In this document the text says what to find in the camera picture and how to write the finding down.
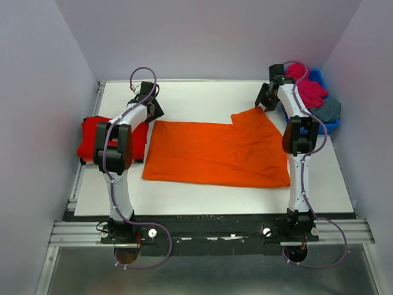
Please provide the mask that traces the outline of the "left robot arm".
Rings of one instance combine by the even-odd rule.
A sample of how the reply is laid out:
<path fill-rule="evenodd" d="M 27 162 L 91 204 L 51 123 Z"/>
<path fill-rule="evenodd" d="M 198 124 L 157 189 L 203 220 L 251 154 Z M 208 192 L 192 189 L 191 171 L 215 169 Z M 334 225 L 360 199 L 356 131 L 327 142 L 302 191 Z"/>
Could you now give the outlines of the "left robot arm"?
<path fill-rule="evenodd" d="M 128 191 L 128 169 L 142 163 L 149 124 L 164 115 L 157 101 L 159 85 L 141 82 L 130 86 L 135 94 L 124 112 L 96 126 L 93 162 L 107 184 L 110 214 L 104 232 L 109 238 L 131 242 L 136 235 L 134 209 Z"/>

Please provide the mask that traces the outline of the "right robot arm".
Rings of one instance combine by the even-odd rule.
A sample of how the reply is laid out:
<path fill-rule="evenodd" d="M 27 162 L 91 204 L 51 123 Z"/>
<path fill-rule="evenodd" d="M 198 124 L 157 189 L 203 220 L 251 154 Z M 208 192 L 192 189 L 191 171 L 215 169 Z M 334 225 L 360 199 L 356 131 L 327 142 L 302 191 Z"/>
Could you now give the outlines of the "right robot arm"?
<path fill-rule="evenodd" d="M 266 111 L 274 111 L 281 103 L 289 118 L 282 136 L 282 149 L 288 155 L 290 199 L 282 232 L 286 239 L 295 241 L 311 231 L 313 211 L 306 191 L 309 188 L 309 157 L 314 151 L 319 133 L 319 122 L 306 113 L 297 82 L 286 76 L 283 64 L 269 67 L 269 83 L 264 83 L 255 100 Z"/>

